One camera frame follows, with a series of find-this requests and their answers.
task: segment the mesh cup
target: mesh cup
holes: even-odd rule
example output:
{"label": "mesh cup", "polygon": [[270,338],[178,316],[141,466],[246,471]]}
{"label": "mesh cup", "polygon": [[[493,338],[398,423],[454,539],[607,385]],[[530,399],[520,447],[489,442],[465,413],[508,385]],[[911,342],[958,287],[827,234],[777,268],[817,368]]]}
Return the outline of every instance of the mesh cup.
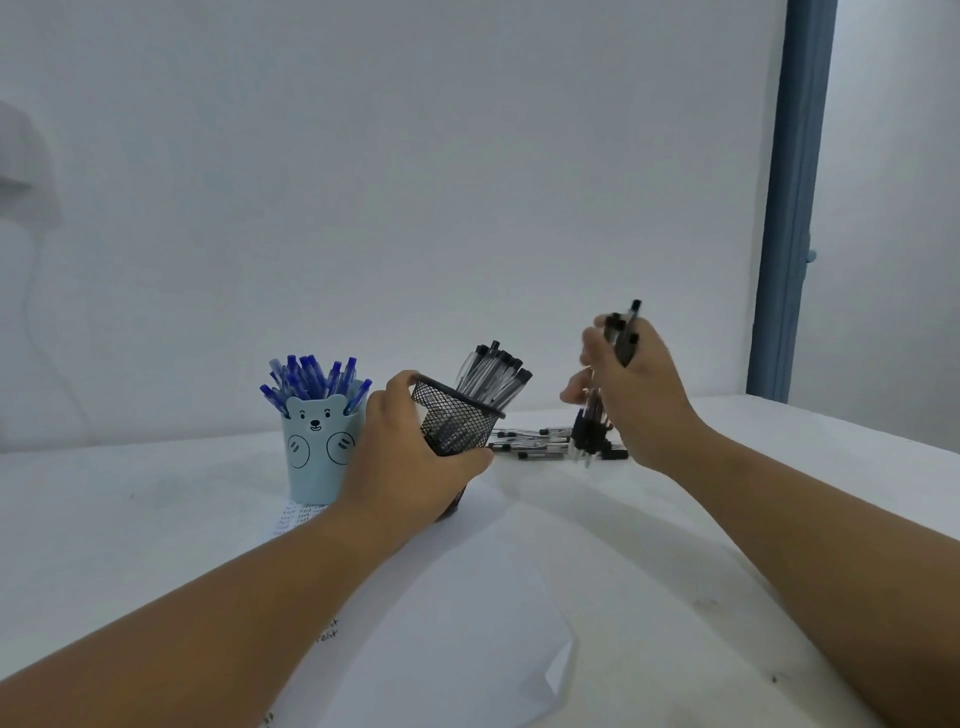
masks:
{"label": "mesh cup", "polygon": [[[496,421],[506,417],[500,410],[472,400],[429,376],[417,375],[416,381],[411,396],[427,409],[420,432],[430,449],[441,457],[484,447]],[[463,496],[464,491],[458,493],[437,520],[454,513]]]}

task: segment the light blue bear pen holder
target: light blue bear pen holder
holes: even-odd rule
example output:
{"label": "light blue bear pen holder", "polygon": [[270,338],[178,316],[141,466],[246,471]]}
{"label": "light blue bear pen holder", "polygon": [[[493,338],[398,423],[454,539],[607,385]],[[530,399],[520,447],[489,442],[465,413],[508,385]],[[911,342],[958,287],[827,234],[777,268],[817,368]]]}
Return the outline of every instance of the light blue bear pen holder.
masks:
{"label": "light blue bear pen holder", "polygon": [[329,505],[340,494],[340,481],[366,419],[366,403],[344,416],[347,398],[287,400],[290,418],[281,417],[287,454],[290,498],[306,505]]}

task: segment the paper sheet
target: paper sheet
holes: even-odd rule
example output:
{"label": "paper sheet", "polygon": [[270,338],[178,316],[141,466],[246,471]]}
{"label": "paper sheet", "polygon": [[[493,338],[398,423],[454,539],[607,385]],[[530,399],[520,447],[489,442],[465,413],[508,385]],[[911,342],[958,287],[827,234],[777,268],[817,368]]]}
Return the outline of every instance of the paper sheet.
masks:
{"label": "paper sheet", "polygon": [[[272,535],[321,510],[288,504]],[[474,480],[358,590],[263,725],[516,728],[553,710],[574,638],[537,569],[488,529],[505,510]]]}

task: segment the hand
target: hand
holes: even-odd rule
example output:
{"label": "hand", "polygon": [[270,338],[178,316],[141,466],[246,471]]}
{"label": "hand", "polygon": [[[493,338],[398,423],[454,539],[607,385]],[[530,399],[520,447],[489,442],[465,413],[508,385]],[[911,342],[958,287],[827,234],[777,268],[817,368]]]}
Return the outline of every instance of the hand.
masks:
{"label": "hand", "polygon": [[335,506],[362,522],[393,552],[434,522],[493,461],[487,448],[439,457],[423,440],[410,385],[400,372],[367,401],[367,421]]}
{"label": "hand", "polygon": [[634,358],[623,367],[603,337],[600,327],[606,318],[598,316],[594,327],[584,331],[580,363],[588,368],[570,378],[560,399],[583,404],[592,373],[631,456],[663,473],[709,428],[693,411],[673,358],[650,322],[639,318],[634,322],[640,339]]}

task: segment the forearm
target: forearm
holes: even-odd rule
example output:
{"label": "forearm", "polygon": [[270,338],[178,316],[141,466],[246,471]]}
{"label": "forearm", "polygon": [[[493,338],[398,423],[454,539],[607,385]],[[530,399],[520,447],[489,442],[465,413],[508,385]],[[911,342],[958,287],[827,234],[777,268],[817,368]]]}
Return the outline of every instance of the forearm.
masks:
{"label": "forearm", "polygon": [[255,726],[389,553],[334,508],[0,683],[0,723]]}
{"label": "forearm", "polygon": [[666,470],[882,716],[960,723],[960,543],[712,431]]}

